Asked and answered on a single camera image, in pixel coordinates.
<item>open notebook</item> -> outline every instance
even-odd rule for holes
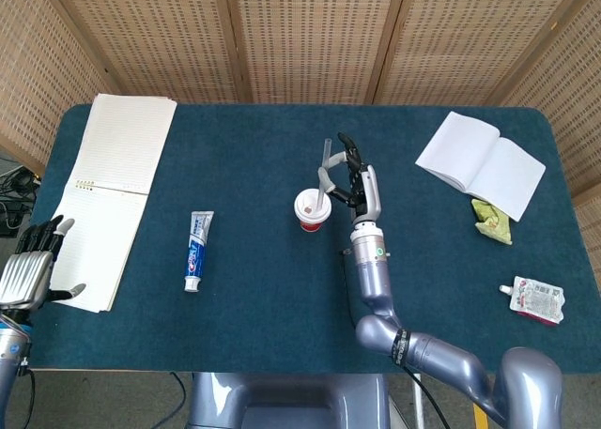
[[[416,164],[519,221],[545,165],[484,121],[450,112]]]
[[[52,289],[85,283],[59,301],[109,311],[154,178],[176,103],[167,98],[99,94],[55,215],[73,218]]]

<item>straw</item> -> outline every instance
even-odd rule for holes
[[[323,158],[321,160],[321,166],[324,168],[328,168],[328,160],[330,159],[330,151],[331,151],[331,138],[326,138],[326,141],[323,144]],[[323,205],[323,193],[324,189],[321,186],[321,182],[319,182],[319,196],[317,197],[317,211],[321,209]]]

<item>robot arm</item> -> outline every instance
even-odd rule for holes
[[[28,370],[31,347],[31,312],[44,302],[71,299],[85,288],[50,290],[50,278],[63,238],[73,220],[58,216],[27,229],[0,279],[0,429],[5,427],[8,398],[15,378]]]
[[[324,190],[351,208],[350,239],[362,301],[372,312],[357,325],[359,343],[391,357],[400,367],[414,368],[463,392],[502,427],[561,429],[562,372],[544,354],[509,349],[491,385],[475,355],[403,327],[394,312],[384,236],[376,226],[381,212],[376,173],[362,162],[350,138],[342,133],[338,138],[345,151],[331,157],[327,169],[346,161],[351,192],[340,192],[326,168],[319,168],[318,175]]]

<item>toothpaste tube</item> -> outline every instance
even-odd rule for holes
[[[555,326],[563,320],[565,303],[563,288],[516,276],[514,286],[501,285],[499,290],[511,296],[509,308],[521,315]]]
[[[213,219],[214,211],[193,211],[190,223],[190,241],[188,242],[188,265],[186,266],[185,291],[195,293],[203,277],[205,265],[205,246],[207,245],[208,229]]]

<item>spiral notebook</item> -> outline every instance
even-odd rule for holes
[[[167,98],[99,94],[55,215],[73,218],[52,289],[85,283],[59,301],[110,311],[177,104]]]

